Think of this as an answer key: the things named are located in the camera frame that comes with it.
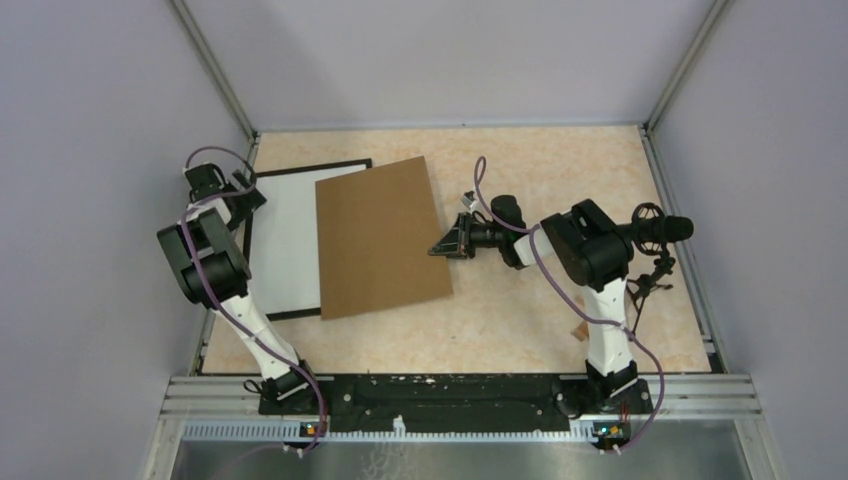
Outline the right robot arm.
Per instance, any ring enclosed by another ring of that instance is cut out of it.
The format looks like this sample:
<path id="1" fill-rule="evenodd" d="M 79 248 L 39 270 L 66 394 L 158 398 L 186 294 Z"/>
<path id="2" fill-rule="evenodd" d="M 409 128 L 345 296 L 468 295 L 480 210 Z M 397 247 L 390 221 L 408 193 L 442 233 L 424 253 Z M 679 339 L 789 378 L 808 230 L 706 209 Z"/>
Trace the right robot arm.
<path id="1" fill-rule="evenodd" d="M 665 274 L 659 266 L 651 275 L 636 280 L 630 291 L 629 264 L 636 252 L 668 259 L 662 209 L 642 203 L 630 223 L 617 225 L 592 200 L 587 199 L 566 213 L 556 213 L 536 226 L 526 226 L 520 206 L 512 195 L 500 195 L 489 205 L 468 192 L 467 209 L 428 251 L 449 259 L 472 259 L 479 248 L 497 249 L 504 263 L 516 270 L 537 266 L 550 275 L 543 256 L 554 253 L 569 279 L 586 295 L 577 311 L 589 325 L 586 359 L 586 405 L 612 412 L 626 403 L 640 402 L 652 408 L 647 384 L 640 379 L 630 347 L 638 341 L 634 326 L 627 322 L 626 303 L 646 298 Z"/>

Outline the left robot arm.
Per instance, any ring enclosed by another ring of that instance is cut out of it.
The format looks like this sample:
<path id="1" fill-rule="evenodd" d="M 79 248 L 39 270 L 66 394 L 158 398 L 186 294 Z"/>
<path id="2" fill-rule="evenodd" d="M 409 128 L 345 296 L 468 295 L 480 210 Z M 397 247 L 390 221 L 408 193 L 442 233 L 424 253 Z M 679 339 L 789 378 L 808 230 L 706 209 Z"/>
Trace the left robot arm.
<path id="1" fill-rule="evenodd" d="M 249 281 L 248 261 L 234 232 L 265 197 L 254 178 L 239 171 L 235 183 L 214 164 L 184 170 L 190 203 L 184 217 L 157 232 L 157 240 L 185 297 L 225 317 L 260 367 L 262 398 L 284 401 L 297 413 L 319 404 L 320 386 L 294 347 L 271 327 L 258 308 Z"/>

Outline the brown frame backing board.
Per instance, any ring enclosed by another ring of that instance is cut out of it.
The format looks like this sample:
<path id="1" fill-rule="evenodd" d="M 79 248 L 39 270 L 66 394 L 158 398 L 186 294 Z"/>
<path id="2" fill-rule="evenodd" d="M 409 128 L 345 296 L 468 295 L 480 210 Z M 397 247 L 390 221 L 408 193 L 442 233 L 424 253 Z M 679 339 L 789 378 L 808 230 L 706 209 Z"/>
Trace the brown frame backing board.
<path id="1" fill-rule="evenodd" d="M 448 297 L 443 235 L 424 157 L 315 185 L 321 316 L 334 320 Z"/>

